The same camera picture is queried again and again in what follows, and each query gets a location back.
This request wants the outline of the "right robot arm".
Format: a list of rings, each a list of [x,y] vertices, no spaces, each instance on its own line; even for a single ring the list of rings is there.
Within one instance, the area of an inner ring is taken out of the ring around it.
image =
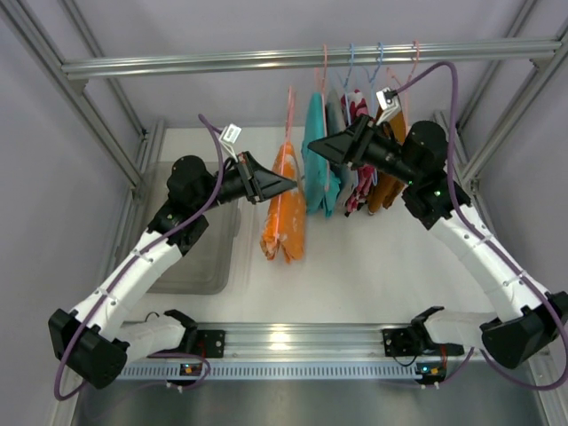
[[[441,126],[416,122],[403,144],[387,123],[366,115],[347,129],[309,143],[334,165],[372,166],[406,184],[407,211],[449,248],[488,297],[493,311],[451,312],[432,307],[411,321],[423,348],[476,347],[513,369],[552,343],[567,321],[567,295],[530,280],[487,230],[469,196],[447,181],[447,140]]]

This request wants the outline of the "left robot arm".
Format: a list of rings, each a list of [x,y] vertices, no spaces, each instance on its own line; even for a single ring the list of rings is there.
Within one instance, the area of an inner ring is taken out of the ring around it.
[[[169,310],[133,326],[124,322],[142,296],[205,233],[206,211],[241,198],[252,204],[268,201],[296,189],[297,183],[245,151],[221,162],[215,174],[200,157],[183,156],[172,164],[166,186],[166,201],[111,275],[72,310],[58,309],[50,316],[57,377],[69,368],[101,390],[131,362],[160,351],[190,352],[197,325],[182,312]]]

